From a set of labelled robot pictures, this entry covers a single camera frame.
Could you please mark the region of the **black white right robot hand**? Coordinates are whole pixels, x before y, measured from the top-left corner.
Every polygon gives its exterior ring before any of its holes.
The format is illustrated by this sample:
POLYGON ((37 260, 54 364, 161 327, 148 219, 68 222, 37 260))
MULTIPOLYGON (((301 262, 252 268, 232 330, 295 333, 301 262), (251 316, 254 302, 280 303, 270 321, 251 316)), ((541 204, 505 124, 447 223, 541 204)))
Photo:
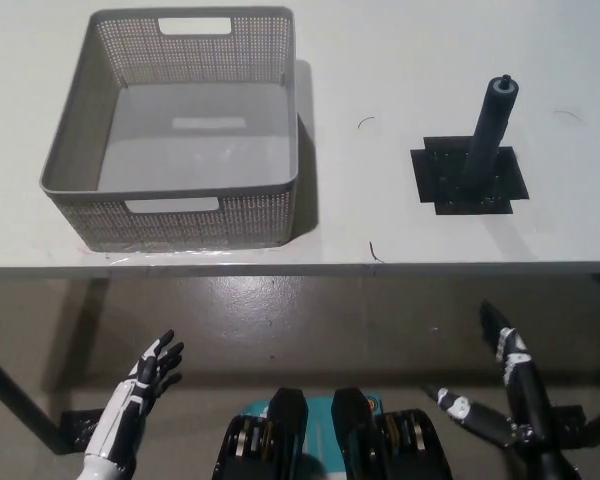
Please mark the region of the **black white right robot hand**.
POLYGON ((551 404, 532 355, 522 336, 491 303, 480 305, 483 340, 499 365, 510 414, 428 384, 424 392, 456 424, 503 449, 531 443, 557 444, 551 404))

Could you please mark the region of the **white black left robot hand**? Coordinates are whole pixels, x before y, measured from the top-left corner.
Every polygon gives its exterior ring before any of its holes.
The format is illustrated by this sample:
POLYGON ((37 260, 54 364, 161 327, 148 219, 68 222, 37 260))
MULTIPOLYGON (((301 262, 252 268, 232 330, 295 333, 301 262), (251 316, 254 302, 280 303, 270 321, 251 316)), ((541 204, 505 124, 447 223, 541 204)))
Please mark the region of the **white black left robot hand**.
POLYGON ((130 479, 156 401, 182 379, 184 344, 170 329, 138 358, 116 386, 84 452, 81 479, 130 479))

